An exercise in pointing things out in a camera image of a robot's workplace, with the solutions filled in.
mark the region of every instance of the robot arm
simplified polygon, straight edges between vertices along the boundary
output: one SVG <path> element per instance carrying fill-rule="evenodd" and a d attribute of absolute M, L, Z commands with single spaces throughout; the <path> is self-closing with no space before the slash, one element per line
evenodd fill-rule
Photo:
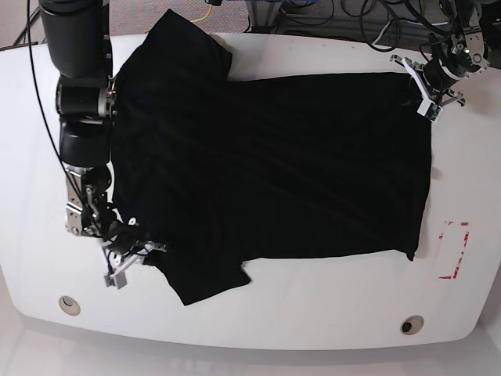
<path fill-rule="evenodd" d="M 39 0 L 52 62 L 61 73 L 56 90 L 59 154 L 67 166 L 67 229 L 96 237 L 103 250 L 123 258 L 115 270 L 108 262 L 108 285 L 126 284 L 124 271 L 142 249 L 161 244 L 142 241 L 137 226 L 126 226 L 112 210 L 110 133 L 114 111 L 113 56 L 108 0 Z"/>
<path fill-rule="evenodd" d="M 423 65 L 400 56 L 391 57 L 416 81 L 423 97 L 418 112 L 432 121 L 440 118 L 445 105 L 453 102 L 464 105 L 463 94 L 454 92 L 451 87 L 463 78 L 481 73 L 489 65 L 488 49 L 480 28 L 481 3 L 441 0 L 440 6 L 449 18 L 450 32 L 437 29 L 439 36 L 433 32 L 429 34 L 427 44 L 431 47 L 431 60 Z"/>

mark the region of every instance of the black cloth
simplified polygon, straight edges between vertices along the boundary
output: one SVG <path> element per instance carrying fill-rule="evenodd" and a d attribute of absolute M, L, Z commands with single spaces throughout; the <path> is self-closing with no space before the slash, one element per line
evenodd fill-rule
<path fill-rule="evenodd" d="M 114 204 L 185 305 L 242 262 L 395 249 L 413 260 L 431 124 L 407 74 L 230 82 L 231 54 L 168 11 L 117 76 Z"/>

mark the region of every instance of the gray carpet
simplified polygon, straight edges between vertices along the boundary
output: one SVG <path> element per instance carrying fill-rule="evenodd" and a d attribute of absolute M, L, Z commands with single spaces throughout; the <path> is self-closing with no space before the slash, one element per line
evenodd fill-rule
<path fill-rule="evenodd" d="M 362 0 L 345 0 L 348 11 L 357 13 Z M 32 9 L 38 0 L 31 0 Z M 188 20 L 202 17 L 208 5 L 204 0 L 110 0 L 110 33 L 112 35 L 141 34 L 150 29 L 167 9 L 173 9 Z M 345 16 L 340 0 L 334 0 L 336 16 Z M 438 8 L 438 0 L 423 0 L 424 14 L 432 22 L 443 21 L 444 16 Z M 0 5 L 0 47 L 11 45 L 25 24 L 26 2 L 24 0 L 2 0 Z M 399 16 L 411 17 L 403 5 L 397 5 Z M 293 9 L 295 13 L 316 16 L 329 16 L 332 12 L 330 0 L 319 0 L 317 4 L 304 9 Z M 381 4 L 367 16 L 386 20 L 387 13 Z M 197 25 L 206 32 L 242 32 L 247 27 L 247 7 L 243 1 L 224 1 L 222 6 L 214 7 L 212 14 Z M 34 26 L 33 40 L 43 39 L 40 21 Z"/>

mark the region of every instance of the metal grommet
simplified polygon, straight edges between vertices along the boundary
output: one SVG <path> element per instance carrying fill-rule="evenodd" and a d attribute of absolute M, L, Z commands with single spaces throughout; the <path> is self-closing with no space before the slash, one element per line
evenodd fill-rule
<path fill-rule="evenodd" d="M 80 305 L 75 299 L 69 296 L 62 296 L 59 298 L 59 307 L 70 316 L 77 316 L 80 314 Z"/>
<path fill-rule="evenodd" d="M 421 316 L 411 316 L 400 325 L 400 332 L 405 335 L 413 335 L 421 330 L 424 325 L 424 318 Z"/>

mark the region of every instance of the red tape marking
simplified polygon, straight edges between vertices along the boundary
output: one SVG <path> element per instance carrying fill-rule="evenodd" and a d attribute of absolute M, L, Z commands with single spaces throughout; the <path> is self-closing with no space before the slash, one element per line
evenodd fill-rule
<path fill-rule="evenodd" d="M 447 226 L 452 225 L 454 222 L 448 222 L 446 221 Z M 456 222 L 459 226 L 469 226 L 469 222 Z M 454 269 L 454 274 L 452 276 L 444 276 L 444 277 L 439 277 L 441 280 L 455 280 L 457 278 L 457 273 L 460 271 L 460 266 L 461 262 L 463 261 L 463 256 L 464 256 L 464 251 L 467 249 L 467 243 L 468 243 L 468 237 L 470 236 L 470 231 L 467 231 L 464 234 L 464 246 L 463 250 L 461 251 L 461 256 L 460 260 L 457 262 L 456 268 Z M 440 243 L 442 242 L 442 239 L 444 238 L 444 233 L 440 233 L 440 236 L 438 237 L 438 243 L 437 243 L 437 251 L 440 248 Z"/>

